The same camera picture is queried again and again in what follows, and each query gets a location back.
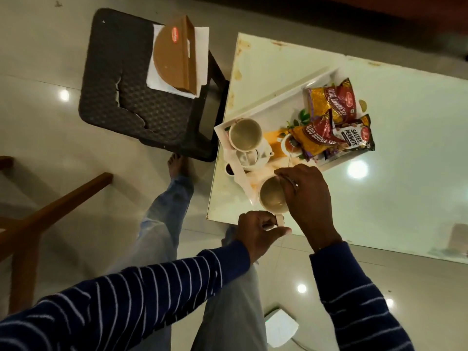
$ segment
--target wooden beam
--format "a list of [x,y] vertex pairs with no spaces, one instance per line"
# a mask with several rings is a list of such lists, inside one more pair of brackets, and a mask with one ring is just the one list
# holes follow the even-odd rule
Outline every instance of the wooden beam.
[[0,233],[0,261],[15,251],[25,248],[25,242],[39,236],[59,219],[112,183],[112,178],[112,174],[103,173]]
[[15,224],[21,222],[19,219],[0,217],[0,229],[12,228]]
[[21,250],[13,254],[8,314],[32,307],[39,264],[40,235],[35,235]]
[[13,161],[11,156],[0,156],[0,170],[12,167]]

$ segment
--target white device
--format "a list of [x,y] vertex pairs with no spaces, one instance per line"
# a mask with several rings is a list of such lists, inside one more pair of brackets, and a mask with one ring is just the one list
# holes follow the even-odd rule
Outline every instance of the white device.
[[276,309],[265,317],[266,340],[271,347],[280,347],[290,340],[299,328],[296,320],[283,309]]

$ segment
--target sleeve cuff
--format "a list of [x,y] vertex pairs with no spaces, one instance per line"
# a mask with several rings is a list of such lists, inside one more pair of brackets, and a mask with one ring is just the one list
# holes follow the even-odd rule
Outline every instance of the sleeve cuff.
[[226,246],[212,249],[219,259],[223,273],[223,284],[242,276],[250,268],[250,255],[244,244],[234,240]]
[[320,299],[330,301],[354,287],[370,283],[347,242],[330,245],[310,255]]

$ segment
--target red logo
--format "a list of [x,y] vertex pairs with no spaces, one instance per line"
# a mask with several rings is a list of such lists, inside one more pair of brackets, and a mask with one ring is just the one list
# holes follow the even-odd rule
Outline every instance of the red logo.
[[370,137],[369,128],[364,127],[363,129],[361,129],[362,141],[367,143],[369,141],[369,137]]
[[179,40],[179,30],[177,29],[177,27],[173,27],[172,28],[172,41],[174,43],[177,43],[178,40]]
[[348,107],[352,107],[354,105],[354,100],[353,100],[353,97],[352,97],[352,93],[351,92],[348,92],[346,94],[346,105]]

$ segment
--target bare foot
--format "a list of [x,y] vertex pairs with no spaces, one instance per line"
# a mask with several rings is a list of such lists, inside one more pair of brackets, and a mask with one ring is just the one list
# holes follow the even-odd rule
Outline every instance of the bare foot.
[[167,162],[171,179],[182,175],[189,177],[189,158],[173,153]]

